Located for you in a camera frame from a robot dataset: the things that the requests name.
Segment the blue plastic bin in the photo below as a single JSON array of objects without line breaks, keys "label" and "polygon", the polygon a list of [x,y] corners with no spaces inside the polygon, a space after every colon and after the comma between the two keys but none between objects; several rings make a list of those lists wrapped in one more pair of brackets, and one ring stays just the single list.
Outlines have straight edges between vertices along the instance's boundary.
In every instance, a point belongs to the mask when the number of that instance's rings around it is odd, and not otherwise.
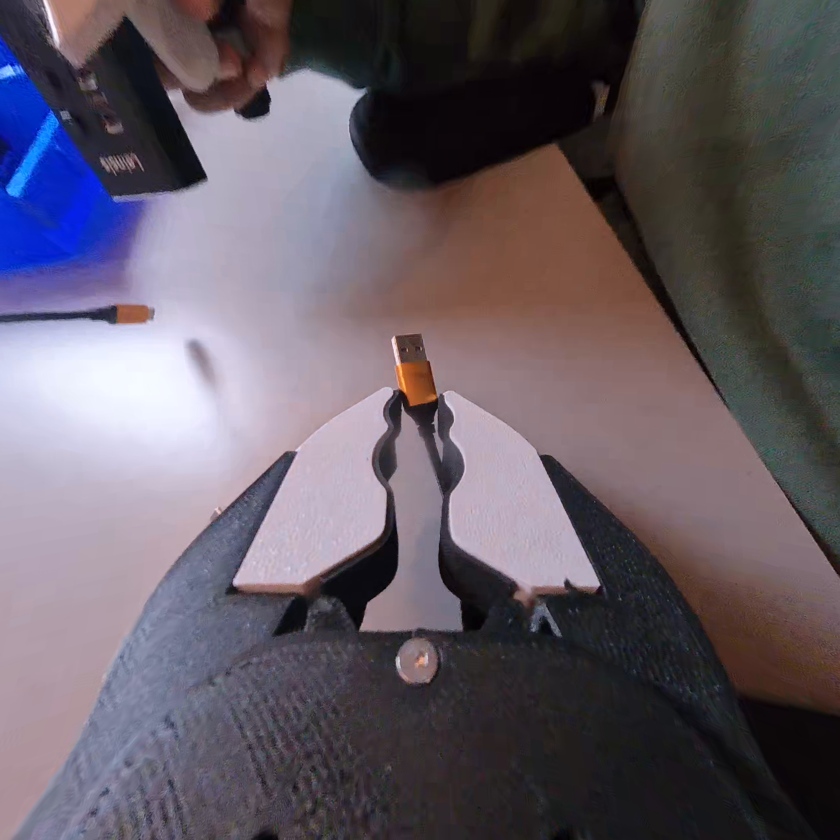
[{"label": "blue plastic bin", "polygon": [[144,215],[111,199],[63,124],[1,43],[1,272],[108,255]]}]

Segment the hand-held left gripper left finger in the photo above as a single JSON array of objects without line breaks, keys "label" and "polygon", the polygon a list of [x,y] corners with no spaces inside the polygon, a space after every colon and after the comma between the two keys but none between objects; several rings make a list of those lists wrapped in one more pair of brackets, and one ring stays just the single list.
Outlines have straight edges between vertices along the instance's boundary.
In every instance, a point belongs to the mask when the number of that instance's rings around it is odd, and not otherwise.
[{"label": "hand-held left gripper left finger", "polygon": [[312,433],[295,450],[234,588],[311,594],[385,545],[399,432],[400,397],[383,387]]}]

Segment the black forearm pad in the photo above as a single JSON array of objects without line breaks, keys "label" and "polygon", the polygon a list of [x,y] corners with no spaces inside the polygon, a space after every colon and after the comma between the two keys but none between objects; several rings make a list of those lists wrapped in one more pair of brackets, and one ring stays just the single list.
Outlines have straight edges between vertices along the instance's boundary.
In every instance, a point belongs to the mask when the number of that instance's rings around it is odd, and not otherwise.
[{"label": "black forearm pad", "polygon": [[560,144],[612,105],[606,81],[539,66],[425,93],[367,91],[351,112],[350,139],[372,179],[416,192]]}]

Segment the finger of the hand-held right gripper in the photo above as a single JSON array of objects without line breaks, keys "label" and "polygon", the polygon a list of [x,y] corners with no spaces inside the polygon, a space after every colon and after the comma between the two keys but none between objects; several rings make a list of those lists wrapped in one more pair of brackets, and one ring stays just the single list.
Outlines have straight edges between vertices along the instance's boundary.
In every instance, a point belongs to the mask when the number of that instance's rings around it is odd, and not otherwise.
[{"label": "finger of the hand-held right gripper", "polygon": [[73,66],[83,67],[121,25],[130,2],[42,1],[52,46]]}]

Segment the person's right hand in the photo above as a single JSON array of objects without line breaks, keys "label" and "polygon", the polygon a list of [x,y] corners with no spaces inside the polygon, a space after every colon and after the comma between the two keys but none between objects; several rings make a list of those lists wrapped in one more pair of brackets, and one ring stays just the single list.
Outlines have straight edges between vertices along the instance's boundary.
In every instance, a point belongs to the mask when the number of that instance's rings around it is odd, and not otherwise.
[{"label": "person's right hand", "polygon": [[155,68],[167,90],[182,92],[198,112],[236,111],[246,106],[285,69],[291,44],[292,1],[247,1],[238,9],[238,27],[246,52],[241,56],[223,40],[216,41],[221,79],[206,91],[189,91],[158,59]]}]

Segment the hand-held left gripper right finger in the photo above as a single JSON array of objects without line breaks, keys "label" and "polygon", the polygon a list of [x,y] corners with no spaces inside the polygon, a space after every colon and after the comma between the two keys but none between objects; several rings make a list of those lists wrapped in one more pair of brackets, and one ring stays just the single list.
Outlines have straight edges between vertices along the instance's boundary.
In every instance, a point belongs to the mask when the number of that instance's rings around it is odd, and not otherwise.
[{"label": "hand-held left gripper right finger", "polygon": [[457,555],[518,597],[596,592],[601,582],[530,442],[462,395],[441,396],[459,477],[446,504]]}]

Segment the black multi-port usb hub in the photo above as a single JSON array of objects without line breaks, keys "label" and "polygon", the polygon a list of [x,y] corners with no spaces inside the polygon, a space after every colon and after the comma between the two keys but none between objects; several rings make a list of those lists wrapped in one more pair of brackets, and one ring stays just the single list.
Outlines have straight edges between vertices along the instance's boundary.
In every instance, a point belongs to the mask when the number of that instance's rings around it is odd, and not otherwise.
[{"label": "black multi-port usb hub", "polygon": [[2,41],[115,200],[177,193],[207,176],[168,93],[153,50],[131,19],[83,67],[49,41],[41,2],[2,1]]}]

